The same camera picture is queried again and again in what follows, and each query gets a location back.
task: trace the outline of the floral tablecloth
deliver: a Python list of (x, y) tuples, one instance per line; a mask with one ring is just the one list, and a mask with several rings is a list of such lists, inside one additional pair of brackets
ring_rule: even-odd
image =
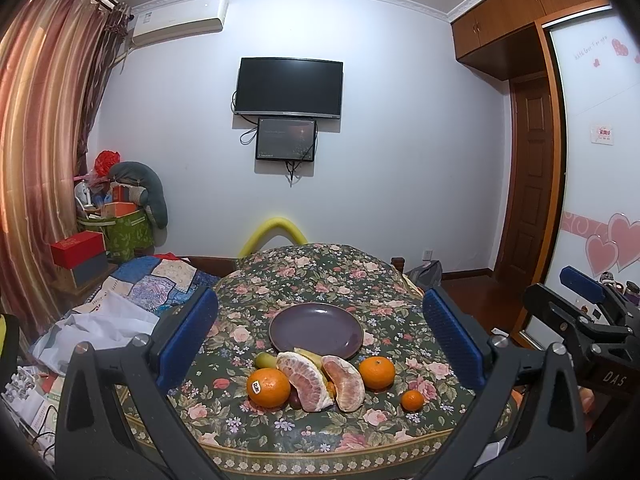
[[(170, 401), (211, 459), (232, 478), (341, 475), (408, 478), (424, 466), (460, 420), (473, 393), (463, 388), (422, 317), (422, 299), (390, 265), (348, 246), (310, 244), (252, 254), (214, 287), (220, 302), (209, 332)], [(350, 361), (389, 357), (396, 381), (367, 392), (354, 413), (332, 407), (306, 413), (265, 410), (248, 400), (253, 359), (271, 351), (270, 320), (288, 306), (318, 301), (341, 306), (364, 327)], [(405, 413), (399, 397), (418, 390), (426, 405)], [(152, 446), (126, 390), (131, 431)], [(498, 428), (511, 418), (504, 410)]]

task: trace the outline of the green storage bag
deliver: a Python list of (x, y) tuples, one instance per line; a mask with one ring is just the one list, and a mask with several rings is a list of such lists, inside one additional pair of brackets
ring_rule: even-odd
[(102, 233), (109, 258), (117, 263), (128, 262), (134, 257), (134, 249), (146, 249), (154, 243), (142, 209), (119, 218), (78, 218), (78, 228)]

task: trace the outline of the purple plate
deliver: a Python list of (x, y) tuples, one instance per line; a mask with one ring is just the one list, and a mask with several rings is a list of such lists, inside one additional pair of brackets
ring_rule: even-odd
[(349, 359), (362, 346), (364, 332), (358, 320), (343, 308), (301, 303), (273, 318), (269, 338), (279, 352), (303, 348), (318, 355)]

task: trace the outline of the wall-mounted monitor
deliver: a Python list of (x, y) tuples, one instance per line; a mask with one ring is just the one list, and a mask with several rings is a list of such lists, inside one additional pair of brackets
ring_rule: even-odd
[(342, 62), (243, 57), (235, 112), (340, 118)]
[(312, 162), (316, 155), (316, 134), (314, 120), (261, 117), (258, 119), (255, 158)]

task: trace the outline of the curtain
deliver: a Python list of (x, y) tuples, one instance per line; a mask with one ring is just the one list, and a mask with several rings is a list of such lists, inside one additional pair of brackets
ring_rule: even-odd
[(78, 175), (87, 173), (87, 139), (89, 132), (94, 127), (95, 115), (107, 86), (116, 54), (127, 36), (127, 23), (129, 23), (130, 14), (131, 7), (127, 4), (119, 3), (113, 7), (95, 49), (94, 60), (91, 70), (89, 70), (89, 81), (82, 101), (82, 127), (78, 139), (78, 162), (76, 164), (76, 174)]
[(0, 41), (0, 290), (27, 338), (66, 310), (48, 244), (73, 234), (82, 98), (108, 12), (29, 0)]

